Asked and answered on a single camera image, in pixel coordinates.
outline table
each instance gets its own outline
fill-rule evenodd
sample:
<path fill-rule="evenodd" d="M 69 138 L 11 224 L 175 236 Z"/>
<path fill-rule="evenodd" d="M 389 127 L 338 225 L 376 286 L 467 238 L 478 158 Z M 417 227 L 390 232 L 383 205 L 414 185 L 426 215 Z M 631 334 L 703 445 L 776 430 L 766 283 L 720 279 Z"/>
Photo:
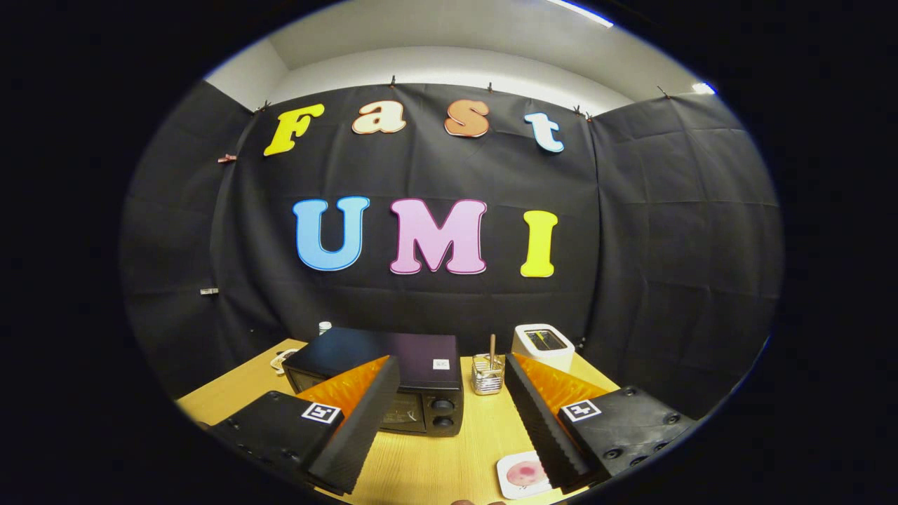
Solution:
<path fill-rule="evenodd" d="M 293 394 L 286 376 L 278 376 L 270 361 L 277 352 L 301 349 L 304 342 L 287 339 L 178 400 L 195 421 L 216 424 L 267 391 Z M 505 501 L 514 505 L 556 503 L 567 495 L 553 489 L 530 498 L 508 501 L 502 496 L 496 462 L 504 456 L 532 451 L 533 444 L 518 416 L 507 387 L 479 396 L 471 387 L 471 358 L 462 357 L 464 417 L 460 433 L 429 438 L 378 431 L 352 494 L 338 500 L 358 505 L 450 505 L 470 500 L 476 505 Z M 608 377 L 574 355 L 571 375 L 608 391 L 620 389 Z"/>

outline black fabric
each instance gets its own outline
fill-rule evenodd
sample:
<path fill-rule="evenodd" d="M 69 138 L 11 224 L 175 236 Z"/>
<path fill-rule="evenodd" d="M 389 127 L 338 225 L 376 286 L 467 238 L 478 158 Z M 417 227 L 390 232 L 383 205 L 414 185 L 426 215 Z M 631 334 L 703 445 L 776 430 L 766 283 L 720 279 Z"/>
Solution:
<path fill-rule="evenodd" d="M 489 106 L 482 137 L 445 132 L 456 100 Z M 358 135 L 369 102 L 396 100 L 406 127 Z M 277 116 L 323 103 L 283 154 L 263 156 Z M 524 114 L 545 112 L 565 145 L 552 154 Z M 216 159 L 236 154 L 234 163 Z M 325 199 L 322 244 L 342 245 L 338 199 L 364 196 L 363 249 L 338 271 L 304 265 L 293 205 Z M 438 224 L 479 199 L 485 272 L 444 264 L 390 272 L 396 199 L 419 198 Z M 547 210 L 547 279 L 520 274 L 527 210 Z M 201 83 L 147 149 L 125 208 L 128 314 L 165 388 L 180 396 L 319 321 L 375 331 L 451 333 L 462 355 L 490 333 L 549 323 L 619 384 L 699 418 L 729 392 L 767 335 L 782 278 L 770 177 L 751 138 L 716 97 L 632 104 L 586 122 L 572 111 L 464 86 L 401 84 L 318 93 L 255 116 Z M 217 286 L 216 297 L 198 290 Z"/>
<path fill-rule="evenodd" d="M 455 137 L 443 125 L 450 103 L 489 106 L 489 132 Z M 358 135 L 352 122 L 369 102 L 403 104 L 404 129 Z M 283 154 L 265 157 L 284 111 L 322 103 L 325 112 L 295 137 Z M 524 115 L 545 112 L 560 126 L 565 149 L 541 149 Z M 238 161 L 228 166 L 213 250 L 227 334 L 241 335 L 244 359 L 276 343 L 251 328 L 280 327 L 294 338 L 317 335 L 319 321 L 374 331 L 451 333 L 462 355 L 484 352 L 489 334 L 508 352 L 514 328 L 549 323 L 567 335 L 582 334 L 589 315 L 598 262 L 599 208 L 591 139 L 572 111 L 506 93 L 464 86 L 403 84 L 348 88 L 282 102 L 260 113 Z M 293 205 L 325 199 L 321 242 L 342 245 L 338 199 L 364 196 L 363 246 L 358 260 L 338 271 L 305 266 L 295 246 Z M 487 204 L 481 219 L 485 272 L 456 275 L 426 266 L 414 275 L 390 272 L 396 259 L 396 199 L 427 203 L 442 225 L 460 199 Z M 524 278 L 529 228 L 523 214 L 558 216 L 552 233 L 555 273 Z"/>
<path fill-rule="evenodd" d="M 122 212 L 120 269 L 128 317 L 166 391 L 181 396 L 240 364 L 219 331 L 209 237 L 224 173 L 251 114 L 205 81 L 147 146 Z"/>
<path fill-rule="evenodd" d="M 784 261 L 770 176 L 713 95 L 634 103 L 590 126 L 603 236 L 584 356 L 699 418 L 770 329 Z"/>

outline pink letter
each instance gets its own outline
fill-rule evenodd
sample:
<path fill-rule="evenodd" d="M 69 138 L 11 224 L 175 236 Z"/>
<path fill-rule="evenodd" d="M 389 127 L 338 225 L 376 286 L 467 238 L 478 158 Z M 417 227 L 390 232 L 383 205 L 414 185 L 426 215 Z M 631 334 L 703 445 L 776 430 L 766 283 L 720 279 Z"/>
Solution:
<path fill-rule="evenodd" d="M 391 272 L 408 275 L 421 270 L 421 262 L 415 259 L 415 243 L 430 271 L 439 270 L 450 245 L 453 254 L 447 270 L 472 274 L 487 269 L 480 258 L 480 217 L 487 211 L 487 204 L 475 199 L 456 201 L 442 227 L 436 225 L 421 199 L 398 199 L 390 208 L 399 216 L 399 245 L 396 261 L 390 263 Z"/>

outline oven knob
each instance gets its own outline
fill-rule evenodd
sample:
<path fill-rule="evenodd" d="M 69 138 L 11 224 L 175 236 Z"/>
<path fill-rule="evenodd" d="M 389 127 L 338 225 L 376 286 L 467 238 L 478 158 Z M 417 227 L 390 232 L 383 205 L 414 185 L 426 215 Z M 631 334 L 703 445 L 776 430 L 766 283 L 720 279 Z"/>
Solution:
<path fill-rule="evenodd" d="M 449 400 L 434 400 L 430 404 L 430 409 L 434 411 L 434 413 L 446 415 L 455 410 L 455 405 Z"/>
<path fill-rule="evenodd" d="M 434 419 L 434 426 L 437 426 L 439 428 L 449 428 L 453 424 L 454 423 L 452 422 L 452 420 L 448 417 L 438 417 Z"/>

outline yellow letter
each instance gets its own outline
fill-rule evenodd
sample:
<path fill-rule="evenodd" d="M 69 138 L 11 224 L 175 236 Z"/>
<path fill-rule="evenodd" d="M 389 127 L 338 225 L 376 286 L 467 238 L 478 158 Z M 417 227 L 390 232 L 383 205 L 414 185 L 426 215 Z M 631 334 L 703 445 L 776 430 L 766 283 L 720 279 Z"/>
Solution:
<path fill-rule="evenodd" d="M 524 221 L 530 227 L 530 243 L 527 244 L 527 261 L 521 265 L 524 277 L 551 277 L 555 267 L 549 263 L 552 248 L 552 227 L 559 219 L 545 210 L 524 212 Z"/>
<path fill-rule="evenodd" d="M 271 139 L 271 145 L 265 148 L 263 154 L 265 156 L 271 156 L 278 153 L 285 153 L 290 149 L 293 149 L 293 146 L 295 145 L 293 134 L 296 133 L 297 137 L 301 137 L 309 128 L 309 123 L 312 122 L 312 118 L 309 116 L 311 115 L 317 118 L 323 113 L 324 105 L 317 103 L 309 107 L 296 109 L 295 111 L 284 112 L 280 116 L 277 116 L 277 120 L 280 121 L 280 123 L 277 125 L 275 137 Z"/>
<path fill-rule="evenodd" d="M 395 133 L 405 126 L 402 120 L 402 104 L 393 100 L 373 102 L 358 110 L 358 119 L 352 123 L 352 131 L 360 134 Z"/>

